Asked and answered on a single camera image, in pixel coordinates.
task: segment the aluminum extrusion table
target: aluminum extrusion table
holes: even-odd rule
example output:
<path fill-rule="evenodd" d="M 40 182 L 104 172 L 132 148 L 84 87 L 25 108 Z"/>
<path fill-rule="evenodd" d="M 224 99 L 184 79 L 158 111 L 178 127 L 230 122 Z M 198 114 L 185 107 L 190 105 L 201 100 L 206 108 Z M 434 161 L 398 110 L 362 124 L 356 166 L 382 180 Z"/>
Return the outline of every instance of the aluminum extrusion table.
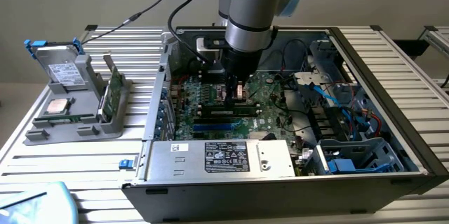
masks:
<path fill-rule="evenodd" d="M 98 27 L 93 35 L 108 31 Z M 437 157 L 449 168 L 449 97 L 382 31 L 340 27 L 374 76 L 405 113 Z M 134 81 L 125 118 L 124 135 L 109 141 L 25 146 L 24 133 L 38 112 L 44 89 L 5 146 L 0 150 L 0 199 L 42 183 L 64 181 L 76 200 L 81 223 L 145 223 L 120 191 L 120 180 L 133 171 L 120 171 L 118 161 L 140 153 L 146 110 L 157 63 L 162 28 L 126 27 L 89 42 L 94 71 L 110 75 L 101 59 L 105 51 L 126 79 Z M 449 223 L 449 182 L 424 195 L 400 198 L 373 215 L 300 217 L 245 220 L 236 223 Z"/>

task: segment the power supply label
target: power supply label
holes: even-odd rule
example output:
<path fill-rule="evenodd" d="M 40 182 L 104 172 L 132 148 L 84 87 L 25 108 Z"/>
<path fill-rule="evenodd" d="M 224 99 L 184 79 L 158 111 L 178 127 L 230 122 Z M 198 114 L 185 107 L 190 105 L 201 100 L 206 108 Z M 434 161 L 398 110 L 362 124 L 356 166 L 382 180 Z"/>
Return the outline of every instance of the power supply label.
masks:
<path fill-rule="evenodd" d="M 246 142 L 206 142 L 205 143 L 205 171 L 245 172 L 249 171 Z"/>

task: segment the wall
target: wall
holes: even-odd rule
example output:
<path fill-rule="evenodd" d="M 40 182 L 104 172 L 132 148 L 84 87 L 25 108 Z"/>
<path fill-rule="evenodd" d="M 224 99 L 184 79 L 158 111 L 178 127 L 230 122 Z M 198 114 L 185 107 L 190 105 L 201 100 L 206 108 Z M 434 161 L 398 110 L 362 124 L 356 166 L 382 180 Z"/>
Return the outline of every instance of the wall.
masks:
<path fill-rule="evenodd" d="M 30 60 L 23 41 L 70 40 L 86 24 L 117 25 L 154 0 L 0 0 L 0 82 L 42 83 L 46 77 Z M 184 0 L 166 0 L 134 25 L 162 26 Z M 280 25 L 378 24 L 393 37 L 416 38 L 424 25 L 449 25 L 446 0 L 302 0 L 296 15 Z M 194 0 L 176 17 L 177 25 L 208 25 L 216 0 Z M 425 62 L 437 65 L 438 61 Z"/>

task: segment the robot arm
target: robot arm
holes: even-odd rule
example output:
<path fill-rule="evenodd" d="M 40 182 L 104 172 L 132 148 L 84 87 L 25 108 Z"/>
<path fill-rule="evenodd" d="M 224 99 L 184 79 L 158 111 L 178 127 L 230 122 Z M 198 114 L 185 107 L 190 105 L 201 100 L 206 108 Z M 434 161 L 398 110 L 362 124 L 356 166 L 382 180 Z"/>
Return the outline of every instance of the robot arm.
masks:
<path fill-rule="evenodd" d="M 297 3 L 298 0 L 220 0 L 218 13 L 222 19 L 228 19 L 228 49 L 221 54 L 226 92 L 233 92 L 236 83 L 246 82 L 257 70 L 274 15 L 292 15 Z"/>

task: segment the cpu chip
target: cpu chip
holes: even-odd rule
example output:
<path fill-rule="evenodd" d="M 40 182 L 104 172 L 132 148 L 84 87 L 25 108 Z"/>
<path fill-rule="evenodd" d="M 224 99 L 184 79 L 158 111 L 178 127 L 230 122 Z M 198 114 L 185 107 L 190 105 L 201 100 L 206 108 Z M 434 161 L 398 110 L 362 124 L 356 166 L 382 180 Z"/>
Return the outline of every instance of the cpu chip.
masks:
<path fill-rule="evenodd" d="M 60 114 L 60 113 L 64 112 L 68 105 L 69 105 L 69 99 L 52 99 L 49 104 L 48 104 L 45 113 L 49 114 L 49 115 L 50 114 Z"/>

